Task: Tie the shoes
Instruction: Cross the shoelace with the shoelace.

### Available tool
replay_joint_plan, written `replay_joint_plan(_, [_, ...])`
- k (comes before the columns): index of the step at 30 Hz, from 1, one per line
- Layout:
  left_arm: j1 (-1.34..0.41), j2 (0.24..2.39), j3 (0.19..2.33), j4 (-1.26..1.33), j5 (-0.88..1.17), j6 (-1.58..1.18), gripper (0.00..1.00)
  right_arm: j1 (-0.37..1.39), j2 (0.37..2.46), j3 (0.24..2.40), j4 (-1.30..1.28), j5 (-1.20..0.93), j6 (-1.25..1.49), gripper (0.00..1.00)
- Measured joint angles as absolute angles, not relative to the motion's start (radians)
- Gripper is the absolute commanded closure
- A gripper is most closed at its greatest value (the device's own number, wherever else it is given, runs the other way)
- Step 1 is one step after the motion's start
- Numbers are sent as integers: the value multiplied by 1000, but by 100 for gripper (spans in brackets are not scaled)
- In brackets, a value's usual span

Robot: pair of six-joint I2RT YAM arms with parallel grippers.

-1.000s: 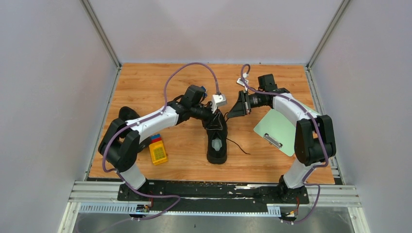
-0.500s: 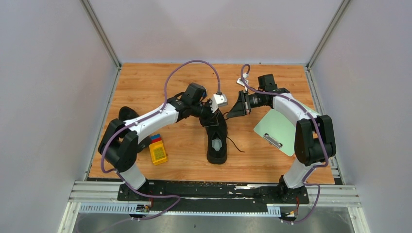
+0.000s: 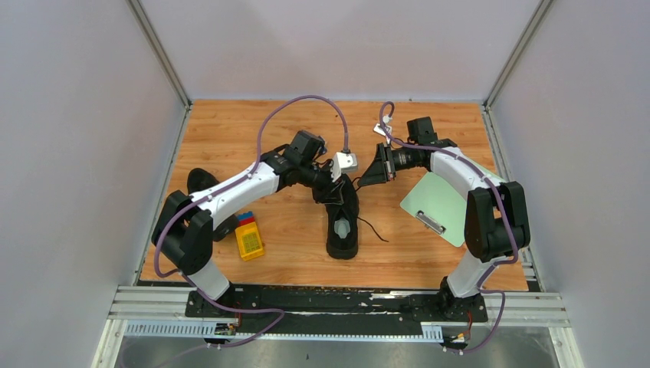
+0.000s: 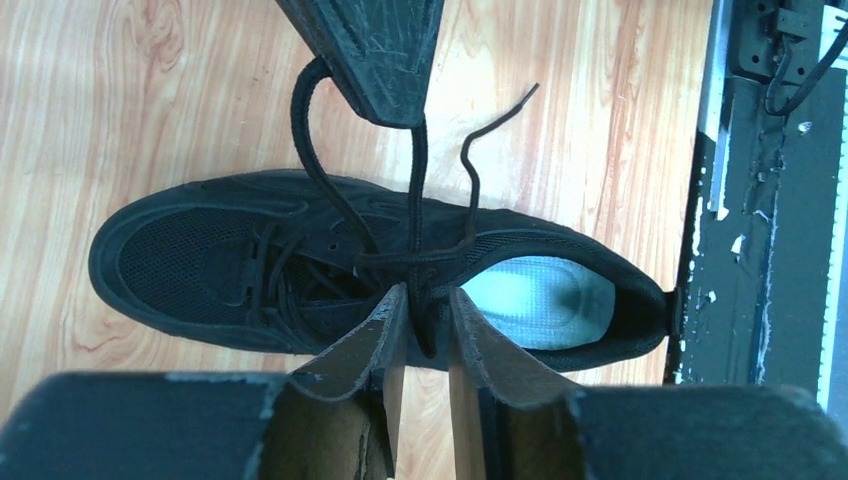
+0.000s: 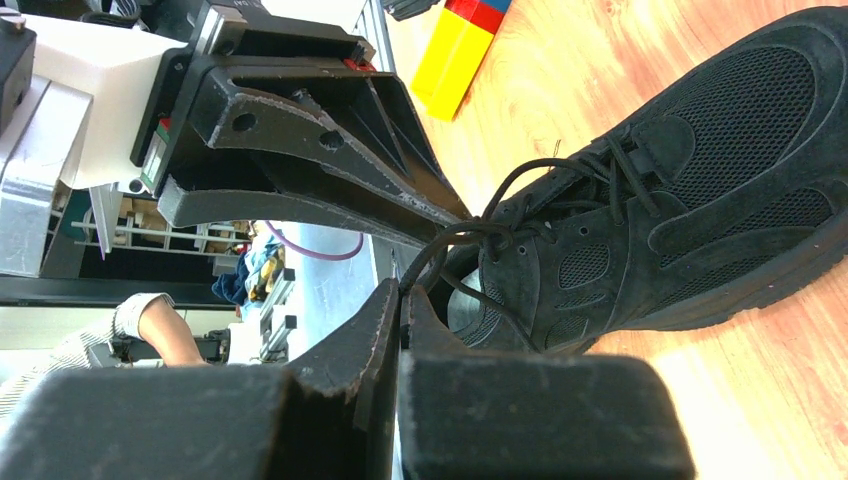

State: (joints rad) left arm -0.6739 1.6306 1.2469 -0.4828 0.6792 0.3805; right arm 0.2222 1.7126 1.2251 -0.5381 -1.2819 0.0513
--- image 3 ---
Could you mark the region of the black shoelace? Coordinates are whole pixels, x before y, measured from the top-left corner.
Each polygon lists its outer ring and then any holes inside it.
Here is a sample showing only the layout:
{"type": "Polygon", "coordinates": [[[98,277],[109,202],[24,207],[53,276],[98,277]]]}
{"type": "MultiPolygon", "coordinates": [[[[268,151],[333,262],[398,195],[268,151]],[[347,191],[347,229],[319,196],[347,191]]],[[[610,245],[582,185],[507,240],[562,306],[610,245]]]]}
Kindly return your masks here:
{"type": "MultiPolygon", "coordinates": [[[[355,185],[356,181],[358,181],[358,180],[360,180],[360,179],[361,179],[360,176],[355,177],[354,179],[352,179],[352,184],[355,185]]],[[[357,186],[357,187],[355,188],[355,192],[358,192],[359,189],[360,189],[360,187],[357,186]]],[[[376,228],[373,226],[372,223],[370,223],[369,221],[365,220],[364,218],[361,218],[360,216],[357,216],[357,219],[358,219],[359,221],[361,221],[362,223],[364,223],[365,225],[368,225],[369,228],[373,231],[374,235],[375,235],[375,236],[376,236],[376,237],[377,237],[381,242],[389,243],[389,240],[385,239],[384,237],[382,237],[382,236],[377,232],[376,228]]]]}

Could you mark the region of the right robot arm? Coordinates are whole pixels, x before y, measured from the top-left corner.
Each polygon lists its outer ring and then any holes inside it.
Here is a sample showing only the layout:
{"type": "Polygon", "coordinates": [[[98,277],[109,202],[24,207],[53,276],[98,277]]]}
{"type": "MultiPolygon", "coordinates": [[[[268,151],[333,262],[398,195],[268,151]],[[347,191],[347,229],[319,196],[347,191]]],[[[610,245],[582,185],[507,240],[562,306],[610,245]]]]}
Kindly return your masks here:
{"type": "Polygon", "coordinates": [[[396,173],[424,167],[443,179],[465,200],[463,258],[445,279],[445,289],[437,302],[439,313],[457,320],[468,310],[467,297],[480,292],[481,286],[499,266],[517,262],[519,251],[530,244],[530,225],[523,186],[505,182],[480,168],[464,155],[450,139],[441,139],[430,117],[406,124],[408,138],[396,141],[398,148],[380,143],[359,186],[392,181],[396,173]]]}

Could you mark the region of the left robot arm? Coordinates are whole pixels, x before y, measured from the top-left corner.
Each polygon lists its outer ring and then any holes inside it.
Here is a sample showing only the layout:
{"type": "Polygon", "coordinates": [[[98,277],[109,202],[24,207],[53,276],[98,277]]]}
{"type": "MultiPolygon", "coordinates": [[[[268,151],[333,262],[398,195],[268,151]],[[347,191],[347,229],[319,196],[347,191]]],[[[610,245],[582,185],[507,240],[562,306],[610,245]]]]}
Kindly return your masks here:
{"type": "Polygon", "coordinates": [[[165,200],[152,233],[156,253],[202,290],[205,306],[215,316],[227,316],[235,306],[230,282],[212,260],[215,230],[245,206],[287,186],[331,193],[344,172],[357,167],[357,159],[345,149],[319,166],[317,156],[324,147],[321,137],[301,130],[291,143],[261,154],[238,175],[189,195],[175,191],[165,200]]]}

